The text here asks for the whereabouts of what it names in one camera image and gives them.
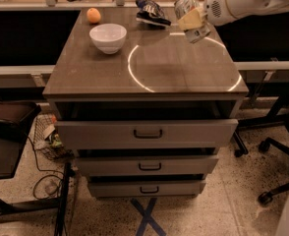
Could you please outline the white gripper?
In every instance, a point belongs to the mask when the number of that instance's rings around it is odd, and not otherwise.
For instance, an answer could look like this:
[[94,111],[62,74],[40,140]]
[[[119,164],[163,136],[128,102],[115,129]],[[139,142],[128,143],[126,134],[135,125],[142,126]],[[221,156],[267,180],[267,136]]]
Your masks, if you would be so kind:
[[203,7],[195,7],[188,12],[177,10],[178,26],[181,30],[199,29],[207,20],[214,26],[223,26],[233,21],[226,0],[204,0]]

